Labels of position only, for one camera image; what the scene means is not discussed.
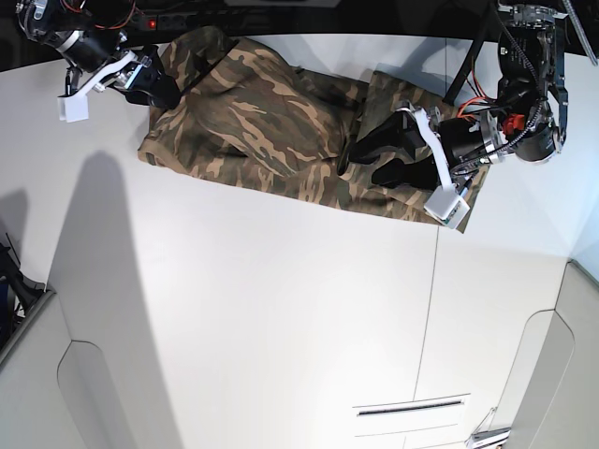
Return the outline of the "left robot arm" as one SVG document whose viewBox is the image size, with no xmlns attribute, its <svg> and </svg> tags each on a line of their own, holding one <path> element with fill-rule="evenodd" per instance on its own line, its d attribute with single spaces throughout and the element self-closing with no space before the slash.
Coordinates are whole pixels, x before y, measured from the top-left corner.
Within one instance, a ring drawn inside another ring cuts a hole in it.
<svg viewBox="0 0 599 449">
<path fill-rule="evenodd" d="M 396 95 L 373 95 L 367 106 L 387 99 L 390 111 L 362 137 L 350 137 L 337 162 L 338 175 L 351 164 L 375 163 L 386 150 L 406 152 L 406 160 L 395 158 L 377 168 L 373 184 L 463 194 L 482 167 L 507 156 L 527 163 L 548 160 L 562 149 L 567 136 L 563 18 L 572 23 L 584 52 L 596 65 L 597 56 L 571 2 L 551 7 L 490 1 L 442 102 L 454 105 L 465 84 L 471 86 L 473 97 L 458 106 L 454 117 L 444 119 L 437 105 L 425 99 L 425 91 L 407 82 L 399 85 Z M 488 95 L 476 77 L 475 64 L 492 23 L 500 28 L 501 77 L 496 94 Z"/>
</svg>

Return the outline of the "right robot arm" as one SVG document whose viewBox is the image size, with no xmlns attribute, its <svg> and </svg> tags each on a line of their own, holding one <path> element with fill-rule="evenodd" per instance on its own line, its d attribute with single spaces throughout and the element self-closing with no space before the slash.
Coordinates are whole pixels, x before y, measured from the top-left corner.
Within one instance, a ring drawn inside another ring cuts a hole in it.
<svg viewBox="0 0 599 449">
<path fill-rule="evenodd" d="M 125 27 L 139 12 L 135 1 L 19 1 L 16 16 L 26 37 L 68 62 L 63 105 L 79 105 L 95 90 L 112 89 L 131 104 L 174 109 L 182 93 L 151 44 L 124 46 Z"/>
</svg>

